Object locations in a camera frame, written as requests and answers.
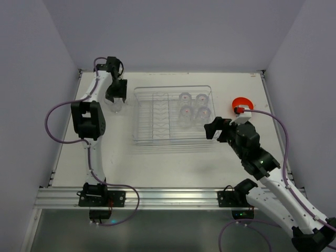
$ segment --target black wire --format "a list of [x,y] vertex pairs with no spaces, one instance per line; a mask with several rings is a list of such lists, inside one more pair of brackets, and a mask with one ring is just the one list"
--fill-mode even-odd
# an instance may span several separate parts
[[229,187],[231,187],[231,189],[233,190],[233,186],[228,185],[227,187],[224,188],[223,192],[225,192]]
[[121,73],[118,74],[118,77],[120,77],[124,73],[124,64],[122,63],[121,60],[120,60],[120,64],[121,64],[122,70],[121,70]]

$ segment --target wire rack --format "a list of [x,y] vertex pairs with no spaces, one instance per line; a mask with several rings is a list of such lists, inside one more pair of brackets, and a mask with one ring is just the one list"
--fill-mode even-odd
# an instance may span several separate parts
[[209,97],[210,121],[215,118],[210,86],[171,86],[135,88],[133,138],[138,144],[183,144],[206,140],[204,129],[181,128],[179,119],[179,95],[188,92],[192,102],[200,93]]

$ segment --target dish rack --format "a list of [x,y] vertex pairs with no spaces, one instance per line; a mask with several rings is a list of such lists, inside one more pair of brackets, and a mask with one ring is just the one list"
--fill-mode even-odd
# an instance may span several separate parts
[[210,86],[138,87],[134,89],[133,139],[138,144],[184,144],[206,140],[205,130],[197,127],[181,128],[179,125],[179,95],[188,92],[192,102],[200,93],[209,97],[211,110],[209,122],[215,119]]

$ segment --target white table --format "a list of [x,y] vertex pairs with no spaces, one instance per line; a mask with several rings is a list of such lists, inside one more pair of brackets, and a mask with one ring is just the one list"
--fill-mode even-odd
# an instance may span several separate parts
[[[85,72],[77,98],[82,97],[93,78]],[[127,104],[114,114],[101,102],[107,129],[102,141],[103,169],[108,183],[134,187],[223,188],[252,177],[226,143],[138,146],[133,142],[133,90],[145,86],[209,85],[217,116],[234,118],[231,102],[247,97],[255,109],[270,112],[259,74],[255,73],[125,73]],[[260,134],[261,146],[282,163],[283,156],[273,120],[253,114],[251,123]],[[66,140],[77,139],[72,119]],[[53,187],[82,187],[86,177],[87,154],[81,144],[63,145]]]

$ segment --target gray floor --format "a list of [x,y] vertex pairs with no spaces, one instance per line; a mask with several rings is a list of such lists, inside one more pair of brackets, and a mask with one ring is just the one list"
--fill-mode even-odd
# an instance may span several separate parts
[[[114,211],[118,221],[130,211]],[[256,218],[269,220],[261,212]],[[139,211],[115,227],[90,225],[88,210],[44,210],[32,251],[218,251],[218,234],[232,220],[230,211]],[[273,252],[294,252],[290,238],[280,228],[252,224],[269,238]],[[223,251],[267,252],[255,231],[232,225],[225,230]]]

